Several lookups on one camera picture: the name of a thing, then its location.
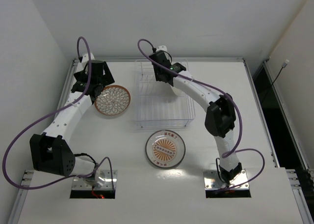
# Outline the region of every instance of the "decorative plate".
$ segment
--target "decorative plate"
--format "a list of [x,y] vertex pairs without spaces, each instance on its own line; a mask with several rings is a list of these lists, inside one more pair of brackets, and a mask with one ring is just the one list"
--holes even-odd
[[96,98],[95,107],[104,115],[117,115],[127,109],[130,100],[130,93],[123,86],[109,85]]
[[161,130],[152,134],[145,146],[148,160],[158,168],[175,168],[185,156],[185,143],[175,132]]

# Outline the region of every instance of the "cable connector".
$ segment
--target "cable connector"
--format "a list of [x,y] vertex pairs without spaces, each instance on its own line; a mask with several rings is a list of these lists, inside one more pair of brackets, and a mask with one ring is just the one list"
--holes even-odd
[[286,61],[281,65],[282,68],[285,68],[289,63],[289,60],[286,59]]

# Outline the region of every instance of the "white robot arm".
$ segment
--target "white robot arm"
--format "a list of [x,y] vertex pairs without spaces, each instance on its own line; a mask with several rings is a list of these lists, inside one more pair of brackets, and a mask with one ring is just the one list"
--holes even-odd
[[[72,90],[65,105],[72,104],[85,90],[88,73],[88,56],[83,55],[78,63]],[[73,106],[61,111],[42,134],[34,134],[30,139],[33,166],[36,170],[57,175],[90,174],[96,164],[76,157],[69,148],[71,135],[83,114],[93,105],[96,97],[114,79],[106,62],[95,60],[91,54],[91,83],[86,94]]]
[[[179,63],[172,64],[167,56],[167,48],[160,46],[150,55],[150,58],[168,69],[180,73],[180,75],[193,79],[184,66]],[[218,95],[216,91],[193,81],[178,76],[175,77],[154,64],[153,67],[156,81],[168,83],[172,87],[185,92],[206,112],[205,127],[216,140],[220,157],[221,177],[229,184],[229,181],[242,170],[242,165],[235,153],[226,158],[223,156],[224,153],[231,151],[235,145],[233,128],[235,127],[236,115],[232,103],[227,97]]]
[[[182,71],[180,74],[189,78],[193,78],[188,71]],[[204,109],[205,112],[207,112],[208,107],[212,102],[216,102],[220,99],[220,96],[216,92],[197,83],[189,82],[180,77],[173,78],[173,87],[180,89],[189,95]],[[236,168],[236,166],[239,164],[239,159],[235,153],[228,156],[227,158],[222,157],[224,153],[229,152],[235,146],[233,130],[227,132],[225,137],[214,136],[214,138],[216,140],[220,157],[220,167],[226,171],[231,171],[232,169]]]

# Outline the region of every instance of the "white wall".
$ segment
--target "white wall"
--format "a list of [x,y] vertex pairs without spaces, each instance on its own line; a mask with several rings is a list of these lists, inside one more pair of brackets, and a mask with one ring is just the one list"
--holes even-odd
[[291,118],[303,154],[314,168],[314,0],[308,0],[271,54],[273,79],[290,60],[275,85]]
[[[0,0],[0,157],[27,125],[57,107],[67,62],[31,0]],[[32,168],[29,139],[49,120],[26,132],[9,154],[7,170],[20,183]],[[0,173],[0,223],[9,217],[17,189]]]
[[243,56],[254,72],[303,0],[33,0],[67,57],[78,35],[102,56],[140,56],[148,38],[174,56]]

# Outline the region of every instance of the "transparent dish rack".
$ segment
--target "transparent dish rack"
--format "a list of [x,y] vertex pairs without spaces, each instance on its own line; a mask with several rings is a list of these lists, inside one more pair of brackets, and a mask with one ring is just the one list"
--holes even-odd
[[[186,60],[179,63],[188,69]],[[153,66],[147,60],[135,61],[135,85],[138,128],[181,128],[195,118],[192,98],[184,92],[177,96],[169,84],[156,82]]]

